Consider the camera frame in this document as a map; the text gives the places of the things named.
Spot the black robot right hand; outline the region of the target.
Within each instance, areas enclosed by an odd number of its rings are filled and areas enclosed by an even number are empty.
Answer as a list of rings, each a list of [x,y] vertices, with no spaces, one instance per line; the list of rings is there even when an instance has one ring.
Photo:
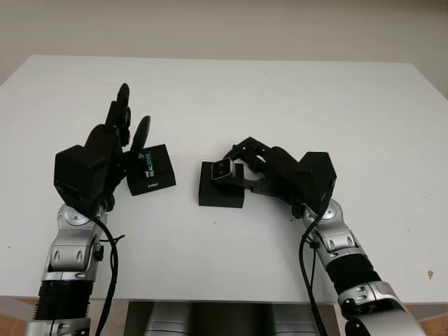
[[[258,180],[227,177],[225,183],[248,189],[252,193],[278,197],[292,206],[292,213],[297,218],[302,217],[306,207],[317,216],[323,213],[315,176],[318,172],[318,153],[307,152],[300,160],[296,160],[281,147],[269,147],[249,137],[233,145],[224,158],[242,160],[250,170],[262,174]]]

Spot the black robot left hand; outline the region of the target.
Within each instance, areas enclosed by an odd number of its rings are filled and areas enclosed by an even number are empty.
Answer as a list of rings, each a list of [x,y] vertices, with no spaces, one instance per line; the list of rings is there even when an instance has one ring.
[[[140,156],[148,138],[151,117],[144,116],[130,137],[131,109],[130,88],[123,83],[117,97],[111,102],[106,122],[90,132],[85,147],[106,159],[106,177],[99,197],[106,212],[115,206],[113,196],[116,187],[139,164]]]

